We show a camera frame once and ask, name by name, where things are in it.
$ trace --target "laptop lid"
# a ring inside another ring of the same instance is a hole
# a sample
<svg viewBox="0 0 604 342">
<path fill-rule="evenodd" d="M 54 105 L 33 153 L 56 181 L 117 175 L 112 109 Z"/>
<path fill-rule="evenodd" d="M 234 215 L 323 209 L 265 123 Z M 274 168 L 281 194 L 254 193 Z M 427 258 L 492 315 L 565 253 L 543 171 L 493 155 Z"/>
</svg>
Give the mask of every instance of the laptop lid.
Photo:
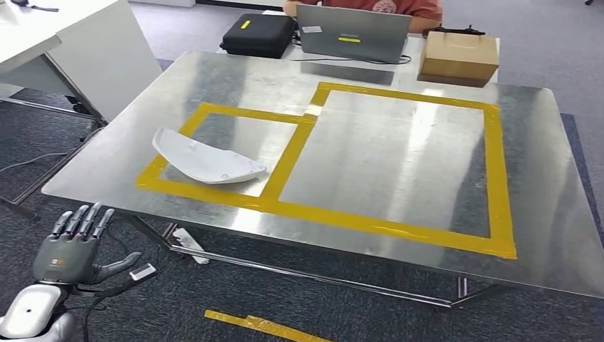
<svg viewBox="0 0 604 342">
<path fill-rule="evenodd" d="M 399 63 L 411 16 L 298 4 L 306 53 Z"/>
</svg>

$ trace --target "black case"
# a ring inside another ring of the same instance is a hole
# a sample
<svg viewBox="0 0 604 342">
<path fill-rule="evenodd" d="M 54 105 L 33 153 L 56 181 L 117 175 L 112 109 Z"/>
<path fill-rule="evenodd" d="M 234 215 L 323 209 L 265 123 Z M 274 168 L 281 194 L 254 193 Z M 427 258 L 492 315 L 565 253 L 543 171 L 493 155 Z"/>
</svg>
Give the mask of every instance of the black case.
<svg viewBox="0 0 604 342">
<path fill-rule="evenodd" d="M 224 34 L 220 47 L 231 55 L 281 58 L 291 42 L 293 27 L 288 16 L 244 14 Z"/>
</svg>

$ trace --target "robot finger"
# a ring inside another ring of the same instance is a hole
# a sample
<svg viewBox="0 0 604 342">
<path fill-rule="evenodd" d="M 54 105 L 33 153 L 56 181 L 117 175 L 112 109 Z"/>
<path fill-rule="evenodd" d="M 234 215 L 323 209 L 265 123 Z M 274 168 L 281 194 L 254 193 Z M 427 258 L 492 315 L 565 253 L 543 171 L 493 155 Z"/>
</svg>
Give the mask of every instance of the robot finger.
<svg viewBox="0 0 604 342">
<path fill-rule="evenodd" d="M 65 229 L 65 224 L 67 223 L 67 220 L 69 220 L 69 217 L 71 217 L 71 214 L 73 214 L 73 212 L 71 211 L 64 212 L 61 217 L 59 217 L 59 219 L 55 223 L 55 226 L 53 227 L 53 231 L 51 232 L 52 237 L 58 237 L 59 235 L 61 235 L 61 233 L 63 233 L 63 229 Z"/>
<path fill-rule="evenodd" d="M 90 208 L 90 211 L 86 215 L 86 218 L 82 221 L 82 225 L 80 225 L 80 230 L 78 230 L 78 236 L 86 237 L 86 235 L 88 234 L 88 228 L 94 222 L 96 214 L 101 206 L 102 204 L 100 202 L 96 202 L 93 207 Z"/>
<path fill-rule="evenodd" d="M 114 211 L 115 211 L 114 209 L 107 209 L 107 211 L 103 215 L 103 218 L 100 219 L 100 222 L 96 226 L 96 229 L 95 229 L 95 231 L 93 233 L 93 237 L 95 237 L 97 239 L 100 238 L 101 234 L 103 233 L 103 231 L 107 227 L 107 224 L 109 223 L 109 220 L 111 219 L 111 216 L 113 215 Z"/>
<path fill-rule="evenodd" d="M 83 205 L 78 209 L 77 212 L 71 217 L 69 223 L 67 224 L 67 228 L 65 228 L 65 232 L 63 234 L 72 235 L 76 230 L 78 223 L 80 223 L 80 219 L 84 216 L 84 213 L 88 210 L 88 205 Z"/>
</svg>

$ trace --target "robotic hand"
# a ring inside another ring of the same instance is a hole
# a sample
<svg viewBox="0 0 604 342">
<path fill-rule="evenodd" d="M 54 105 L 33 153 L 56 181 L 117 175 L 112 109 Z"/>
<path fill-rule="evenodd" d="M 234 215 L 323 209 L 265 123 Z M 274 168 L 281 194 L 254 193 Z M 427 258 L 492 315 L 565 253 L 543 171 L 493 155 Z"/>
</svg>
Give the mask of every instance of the robotic hand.
<svg viewBox="0 0 604 342">
<path fill-rule="evenodd" d="M 83 205 L 66 212 L 46 237 L 33 265 L 37 282 L 23 289 L 9 311 L 0 318 L 0 341 L 64 342 L 76 331 L 76 320 L 63 305 L 69 294 L 97 299 L 116 296 L 156 274 L 150 264 L 130 272 L 131 280 L 104 291 L 80 289 L 79 284 L 99 284 L 132 267 L 140 257 L 132 253 L 123 260 L 101 266 L 94 263 L 100 238 L 114 210 L 108 209 L 92 232 L 101 207 Z"/>
</svg>

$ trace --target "cardboard box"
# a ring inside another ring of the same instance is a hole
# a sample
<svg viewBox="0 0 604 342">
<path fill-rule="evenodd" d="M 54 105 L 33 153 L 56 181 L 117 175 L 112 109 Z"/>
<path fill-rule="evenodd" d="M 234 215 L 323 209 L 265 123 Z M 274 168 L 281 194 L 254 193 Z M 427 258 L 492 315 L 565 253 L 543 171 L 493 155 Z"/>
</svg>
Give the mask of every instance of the cardboard box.
<svg viewBox="0 0 604 342">
<path fill-rule="evenodd" d="M 422 52 L 419 81 L 484 87 L 499 67 L 491 36 L 430 32 Z"/>
</svg>

